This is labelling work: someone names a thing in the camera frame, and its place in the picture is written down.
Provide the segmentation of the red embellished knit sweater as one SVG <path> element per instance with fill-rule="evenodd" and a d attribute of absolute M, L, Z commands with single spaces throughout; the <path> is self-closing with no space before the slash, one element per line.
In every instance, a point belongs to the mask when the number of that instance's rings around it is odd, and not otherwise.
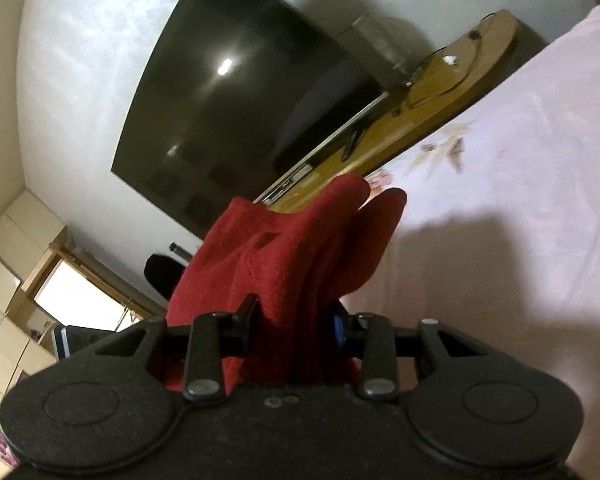
<path fill-rule="evenodd" d="M 303 386 L 348 380 L 318 346 L 317 317 L 374 274 L 407 196 L 377 196 L 355 174 L 338 177 L 300 212 L 279 214 L 236 197 L 212 226 L 169 301 L 166 322 L 236 312 L 249 295 L 263 313 L 258 348 L 223 361 L 225 387 Z"/>

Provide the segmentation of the bright window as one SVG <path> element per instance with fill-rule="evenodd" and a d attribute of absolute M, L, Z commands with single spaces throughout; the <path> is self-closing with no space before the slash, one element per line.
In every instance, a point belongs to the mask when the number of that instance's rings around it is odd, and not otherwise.
<path fill-rule="evenodd" d="M 54 267 L 34 300 L 62 325 L 120 332 L 140 322 L 127 304 L 107 295 L 63 261 Z"/>

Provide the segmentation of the black chair back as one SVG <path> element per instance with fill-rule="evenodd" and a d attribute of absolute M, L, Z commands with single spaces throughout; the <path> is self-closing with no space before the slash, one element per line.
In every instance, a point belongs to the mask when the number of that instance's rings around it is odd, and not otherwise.
<path fill-rule="evenodd" d="M 144 265 L 144 277 L 165 300 L 170 300 L 185 271 L 184 264 L 160 254 L 150 255 Z"/>

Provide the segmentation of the floral white bed sheet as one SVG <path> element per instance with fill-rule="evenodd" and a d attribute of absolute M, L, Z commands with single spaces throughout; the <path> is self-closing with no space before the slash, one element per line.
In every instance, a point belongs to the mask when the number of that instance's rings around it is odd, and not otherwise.
<path fill-rule="evenodd" d="M 600 479 L 600 5 L 372 187 L 407 205 L 344 305 L 435 318 L 566 382 L 585 411 L 570 464 Z"/>

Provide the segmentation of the cream wardrobe cabinets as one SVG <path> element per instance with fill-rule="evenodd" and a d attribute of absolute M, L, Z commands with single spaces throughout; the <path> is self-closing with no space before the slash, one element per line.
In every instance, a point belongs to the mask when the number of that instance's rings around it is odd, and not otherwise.
<path fill-rule="evenodd" d="M 0 217 L 0 404 L 17 382 L 54 362 L 38 342 L 52 321 L 36 310 L 27 288 L 64 227 L 29 191 L 23 191 Z M 0 441 L 0 479 L 13 466 L 14 459 Z"/>

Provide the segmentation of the silver set-top box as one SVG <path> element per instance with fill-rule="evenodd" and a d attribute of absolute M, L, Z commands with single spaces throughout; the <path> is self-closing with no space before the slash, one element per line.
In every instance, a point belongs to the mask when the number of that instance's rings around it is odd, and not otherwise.
<path fill-rule="evenodd" d="M 264 203 L 265 205 L 275 203 L 276 200 L 279 200 L 298 182 L 300 182 L 303 178 L 310 174 L 312 170 L 313 167 L 310 164 L 304 164 L 301 167 L 298 167 L 293 172 L 288 174 L 288 176 L 284 177 L 283 180 L 274 185 L 268 191 L 268 194 L 266 194 L 262 198 L 262 203 Z"/>

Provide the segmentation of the wooden TV stand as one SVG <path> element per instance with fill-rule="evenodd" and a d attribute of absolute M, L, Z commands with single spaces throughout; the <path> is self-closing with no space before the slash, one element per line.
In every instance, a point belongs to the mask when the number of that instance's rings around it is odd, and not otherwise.
<path fill-rule="evenodd" d="M 498 83 L 515 49 L 517 32 L 518 20 L 513 13 L 501 10 L 487 15 L 460 39 L 430 55 L 404 96 L 382 96 L 377 100 L 381 115 L 363 129 L 348 158 L 342 157 L 344 149 L 340 148 L 314 165 L 310 159 L 320 152 L 314 150 L 255 202 L 278 212 L 298 211 L 333 178 L 342 174 L 365 176 L 426 138 Z M 448 54 L 456 56 L 455 65 L 442 61 Z M 304 164 L 313 167 L 310 174 L 275 203 L 262 203 L 274 185 Z"/>

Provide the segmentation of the small white object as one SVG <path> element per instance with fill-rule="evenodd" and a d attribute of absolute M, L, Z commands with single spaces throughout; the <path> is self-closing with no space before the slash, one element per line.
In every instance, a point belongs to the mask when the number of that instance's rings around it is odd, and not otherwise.
<path fill-rule="evenodd" d="M 446 65 L 453 66 L 456 64 L 456 56 L 455 55 L 445 55 L 442 58 L 442 61 L 445 62 Z"/>

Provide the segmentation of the large black television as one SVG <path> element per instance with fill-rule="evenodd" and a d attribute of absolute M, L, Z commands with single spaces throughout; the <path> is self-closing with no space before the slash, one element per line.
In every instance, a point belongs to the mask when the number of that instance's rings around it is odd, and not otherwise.
<path fill-rule="evenodd" d="M 283 0 L 180 0 L 111 169 L 202 237 L 233 198 L 264 194 L 382 92 Z"/>

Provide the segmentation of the clear glass vase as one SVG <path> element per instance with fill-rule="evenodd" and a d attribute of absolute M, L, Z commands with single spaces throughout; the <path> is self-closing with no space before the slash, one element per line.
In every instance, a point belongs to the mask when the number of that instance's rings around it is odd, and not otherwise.
<path fill-rule="evenodd" d="M 408 85 L 413 71 L 410 54 L 374 12 L 359 15 L 340 32 L 338 39 L 384 87 Z"/>

